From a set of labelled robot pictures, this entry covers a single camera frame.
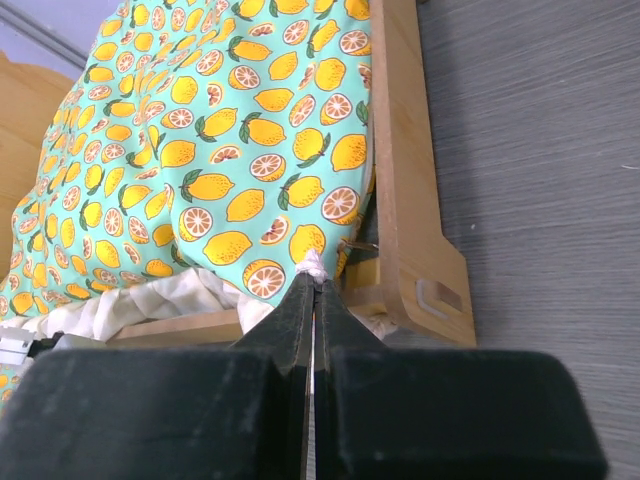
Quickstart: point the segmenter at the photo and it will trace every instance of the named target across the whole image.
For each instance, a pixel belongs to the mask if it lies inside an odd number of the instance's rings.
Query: wooden crib
[[[346,268],[343,299],[361,315],[386,313],[402,327],[475,345],[467,267],[443,236],[415,0],[371,1],[372,105],[377,169],[377,258]],[[0,224],[31,189],[42,133],[72,82],[0,54]],[[0,238],[0,276],[11,236]],[[235,310],[123,328],[114,346],[226,342],[242,335]]]

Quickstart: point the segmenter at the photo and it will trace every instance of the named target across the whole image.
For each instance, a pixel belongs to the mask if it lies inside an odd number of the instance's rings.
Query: turquoise fabric
[[[366,205],[365,0],[138,0],[102,24],[13,217],[0,317],[191,266],[277,304]]]

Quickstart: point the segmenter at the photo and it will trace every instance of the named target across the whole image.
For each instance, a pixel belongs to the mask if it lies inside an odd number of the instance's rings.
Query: gray carpet
[[[480,345],[563,360],[609,478],[640,479],[640,2],[419,9],[443,223]]]

